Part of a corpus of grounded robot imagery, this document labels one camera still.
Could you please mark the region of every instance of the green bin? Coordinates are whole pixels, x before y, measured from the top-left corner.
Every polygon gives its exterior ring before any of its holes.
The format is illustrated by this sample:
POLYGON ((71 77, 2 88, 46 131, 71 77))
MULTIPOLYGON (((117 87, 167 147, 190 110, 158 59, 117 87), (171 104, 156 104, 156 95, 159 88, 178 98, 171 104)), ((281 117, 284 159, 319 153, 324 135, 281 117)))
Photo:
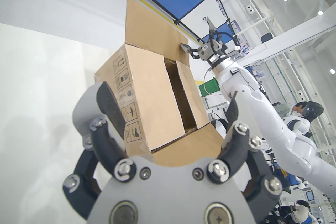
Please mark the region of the green bin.
POLYGON ((207 81, 205 84, 201 84, 198 86, 200 88, 202 97, 205 97, 208 95, 208 93, 204 90, 204 86, 209 93, 220 91, 217 80, 213 78, 212 80, 207 81))

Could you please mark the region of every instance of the box opening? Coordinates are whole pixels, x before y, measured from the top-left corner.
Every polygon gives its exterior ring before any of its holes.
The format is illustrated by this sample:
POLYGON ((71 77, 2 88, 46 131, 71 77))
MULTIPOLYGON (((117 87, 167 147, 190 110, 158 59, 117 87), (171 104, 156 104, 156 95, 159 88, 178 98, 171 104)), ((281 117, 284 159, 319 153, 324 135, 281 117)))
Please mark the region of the box opening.
POLYGON ((190 104, 188 102, 186 93, 184 91, 182 81, 180 79, 179 70, 174 61, 165 58, 166 70, 168 72, 170 84, 173 88, 174 96, 177 102, 177 106, 180 111, 180 115, 183 122, 185 132, 190 132, 197 129, 196 121, 193 117, 190 104))

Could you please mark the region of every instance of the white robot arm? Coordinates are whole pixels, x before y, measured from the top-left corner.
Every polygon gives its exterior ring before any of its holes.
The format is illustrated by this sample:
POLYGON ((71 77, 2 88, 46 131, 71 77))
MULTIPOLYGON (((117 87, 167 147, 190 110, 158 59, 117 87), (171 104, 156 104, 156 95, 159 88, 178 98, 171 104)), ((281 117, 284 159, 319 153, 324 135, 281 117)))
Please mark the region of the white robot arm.
POLYGON ((197 51, 199 56, 196 58, 210 64, 209 71, 214 73, 227 100, 230 101, 235 92, 242 93, 246 106, 250 108, 282 169, 295 176, 304 177, 336 200, 336 168, 317 157, 315 143, 299 133, 304 122, 297 124, 297 132, 287 127, 272 104, 260 92, 260 86, 251 73, 225 55, 225 44, 218 39, 221 33, 216 31, 209 20, 208 23, 209 40, 197 50, 185 44, 181 44, 182 49, 188 53, 197 51))

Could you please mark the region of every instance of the cardboard box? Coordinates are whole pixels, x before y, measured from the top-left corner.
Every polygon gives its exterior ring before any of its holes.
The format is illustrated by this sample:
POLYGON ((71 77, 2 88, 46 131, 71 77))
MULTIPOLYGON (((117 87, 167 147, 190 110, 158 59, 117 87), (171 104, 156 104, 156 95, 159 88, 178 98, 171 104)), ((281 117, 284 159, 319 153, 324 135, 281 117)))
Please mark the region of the cardboard box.
POLYGON ((125 44, 97 71, 126 120, 129 156, 152 155, 165 166, 216 157, 222 137, 209 123, 180 48, 188 40, 137 0, 127 0, 125 44))

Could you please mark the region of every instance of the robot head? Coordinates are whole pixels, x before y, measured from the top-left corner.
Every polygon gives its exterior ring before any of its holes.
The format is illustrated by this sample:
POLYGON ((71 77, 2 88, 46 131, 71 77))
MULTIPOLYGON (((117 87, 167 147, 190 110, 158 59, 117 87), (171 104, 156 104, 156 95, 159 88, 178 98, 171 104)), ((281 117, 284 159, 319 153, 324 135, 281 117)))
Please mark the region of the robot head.
POLYGON ((320 116, 324 112, 322 105, 316 102, 309 101, 302 111, 302 116, 304 119, 307 119, 309 122, 312 122, 315 118, 320 116))

